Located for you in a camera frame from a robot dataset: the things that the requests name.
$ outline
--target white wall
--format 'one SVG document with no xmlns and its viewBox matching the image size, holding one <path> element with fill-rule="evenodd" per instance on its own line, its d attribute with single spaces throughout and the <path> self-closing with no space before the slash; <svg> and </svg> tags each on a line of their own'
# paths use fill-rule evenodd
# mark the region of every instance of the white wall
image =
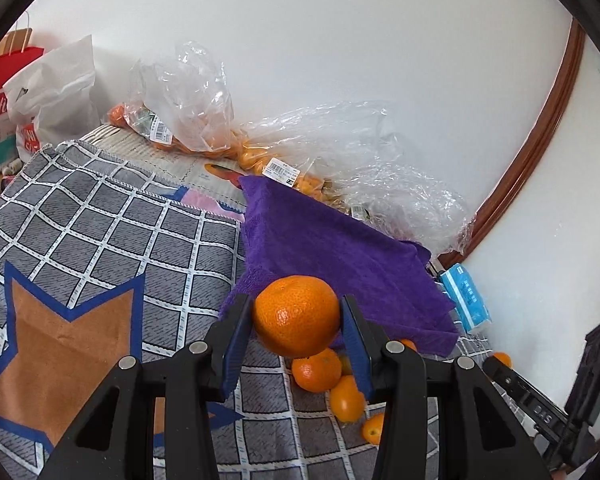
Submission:
<svg viewBox="0 0 600 480">
<path fill-rule="evenodd" d="M 93 34 L 101 111 L 143 52 L 195 39 L 224 60 L 239 120 L 392 99 L 413 164 L 476 209 L 554 81 L 570 16 L 557 0 L 37 0 L 34 41 Z"/>
<path fill-rule="evenodd" d="M 492 344 L 563 406 L 600 323 L 600 53 L 589 40 L 554 140 L 466 265 Z"/>
</svg>

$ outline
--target metal screw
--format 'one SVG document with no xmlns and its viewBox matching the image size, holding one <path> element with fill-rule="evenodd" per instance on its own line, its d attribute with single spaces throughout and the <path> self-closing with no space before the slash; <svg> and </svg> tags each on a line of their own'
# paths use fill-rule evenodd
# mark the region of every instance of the metal screw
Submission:
<svg viewBox="0 0 600 480">
<path fill-rule="evenodd" d="M 118 367 L 121 370 L 129 370 L 129 368 L 133 368 L 136 365 L 136 358 L 132 355 L 128 355 L 120 359 L 118 361 Z"/>
<path fill-rule="evenodd" d="M 206 352 L 207 348 L 209 348 L 209 346 L 204 341 L 196 341 L 189 345 L 189 352 L 192 354 L 202 354 Z"/>
<path fill-rule="evenodd" d="M 464 370 L 471 370 L 471 368 L 475 366 L 475 362 L 470 357 L 463 355 L 462 357 L 458 358 L 458 366 Z"/>
<path fill-rule="evenodd" d="M 392 354 L 401 354 L 404 352 L 404 345 L 400 341 L 389 341 L 384 347 Z"/>
</svg>

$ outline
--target plastic bag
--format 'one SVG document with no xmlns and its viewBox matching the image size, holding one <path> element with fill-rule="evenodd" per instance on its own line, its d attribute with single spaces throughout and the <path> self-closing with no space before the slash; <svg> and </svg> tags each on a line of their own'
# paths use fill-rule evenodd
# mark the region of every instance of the plastic bag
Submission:
<svg viewBox="0 0 600 480">
<path fill-rule="evenodd" d="M 174 57 L 136 63 L 124 118 L 149 140 L 183 151 L 218 153 L 235 145 L 224 66 L 192 41 Z"/>
<path fill-rule="evenodd" d="M 18 154 L 24 162 L 48 142 L 77 139 L 100 126 L 90 98 L 95 79 L 87 36 L 45 54 L 5 83 L 7 112 L 16 124 Z"/>
<path fill-rule="evenodd" d="M 238 162 L 262 173 L 272 158 L 300 171 L 294 187 L 433 255 L 462 251 L 472 215 L 461 196 L 408 163 L 385 102 L 301 108 L 242 126 Z"/>
</svg>

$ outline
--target brown star pattern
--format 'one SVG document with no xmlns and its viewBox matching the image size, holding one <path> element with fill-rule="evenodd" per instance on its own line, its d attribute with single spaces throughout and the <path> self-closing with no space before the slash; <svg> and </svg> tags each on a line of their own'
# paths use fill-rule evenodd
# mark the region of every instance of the brown star pattern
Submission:
<svg viewBox="0 0 600 480">
<path fill-rule="evenodd" d="M 134 291 L 69 322 L 11 283 L 18 353 L 0 375 L 0 417 L 55 446 L 113 365 L 129 354 Z"/>
</svg>

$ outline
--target gray checkered blanket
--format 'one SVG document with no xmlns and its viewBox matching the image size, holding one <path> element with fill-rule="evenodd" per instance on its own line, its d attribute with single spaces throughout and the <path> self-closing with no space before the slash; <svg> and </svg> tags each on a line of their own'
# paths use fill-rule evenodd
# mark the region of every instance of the gray checkered blanket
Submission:
<svg viewBox="0 0 600 480">
<path fill-rule="evenodd" d="M 0 356 L 8 347 L 4 265 L 13 264 L 66 308 L 145 274 L 143 361 L 203 338 L 244 270 L 240 224 L 183 206 L 178 183 L 80 141 L 44 148 L 0 198 Z M 483 338 L 461 331 L 453 358 L 483 361 Z M 223 479 L 368 479 L 377 448 L 363 420 L 341 424 L 328 394 L 297 387 L 289 363 L 251 341 L 238 387 L 224 406 L 242 416 L 213 432 Z M 365 416 L 383 410 L 368 406 Z M 429 399 L 427 478 L 438 476 L 438 415 Z M 0 425 L 0 461 L 17 480 L 34 479 L 48 446 Z M 164 448 L 154 457 L 165 478 Z"/>
</svg>

